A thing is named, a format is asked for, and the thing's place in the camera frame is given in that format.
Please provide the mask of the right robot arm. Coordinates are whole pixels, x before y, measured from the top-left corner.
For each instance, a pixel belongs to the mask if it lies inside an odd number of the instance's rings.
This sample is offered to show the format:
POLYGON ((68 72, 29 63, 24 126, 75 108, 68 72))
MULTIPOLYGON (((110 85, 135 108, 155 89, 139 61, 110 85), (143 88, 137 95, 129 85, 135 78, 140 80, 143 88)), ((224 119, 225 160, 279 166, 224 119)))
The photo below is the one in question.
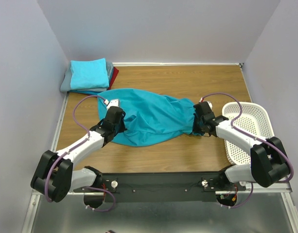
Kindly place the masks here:
POLYGON ((288 182, 294 175, 294 169, 281 140, 275 136, 256 136, 237 127, 235 121, 240 118, 246 103, 237 102, 237 105, 239 114, 233 119, 215 116, 207 101, 200 101, 193 107, 193 132, 224 139, 250 156, 250 164, 232 165, 219 171, 213 179, 214 184, 228 190, 238 182, 257 183, 265 188, 274 183, 288 182))

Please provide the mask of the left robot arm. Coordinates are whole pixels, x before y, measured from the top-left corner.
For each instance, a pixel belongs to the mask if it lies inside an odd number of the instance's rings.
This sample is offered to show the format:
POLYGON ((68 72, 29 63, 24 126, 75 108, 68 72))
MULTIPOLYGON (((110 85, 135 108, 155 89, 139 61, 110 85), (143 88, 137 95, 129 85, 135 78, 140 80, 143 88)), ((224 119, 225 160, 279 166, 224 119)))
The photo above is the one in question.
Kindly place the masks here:
POLYGON ((124 117, 122 108, 108 107, 105 118, 81 139, 57 152, 45 151, 32 177, 31 188, 43 194, 49 202, 60 202, 69 191, 81 187, 97 191, 102 174, 92 167, 74 171, 74 166, 124 132, 124 117))

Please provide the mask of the teal t-shirt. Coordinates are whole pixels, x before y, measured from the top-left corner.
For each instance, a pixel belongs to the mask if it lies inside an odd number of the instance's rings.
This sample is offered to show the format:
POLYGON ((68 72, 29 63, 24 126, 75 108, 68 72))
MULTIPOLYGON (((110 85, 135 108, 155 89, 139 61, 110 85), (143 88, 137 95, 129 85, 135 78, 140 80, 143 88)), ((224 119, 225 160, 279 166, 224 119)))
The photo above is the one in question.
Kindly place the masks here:
POLYGON ((145 147, 182 134, 192 134, 193 102, 153 92, 123 88, 100 93, 107 100, 118 99, 125 111, 126 130, 112 140, 116 144, 145 147))

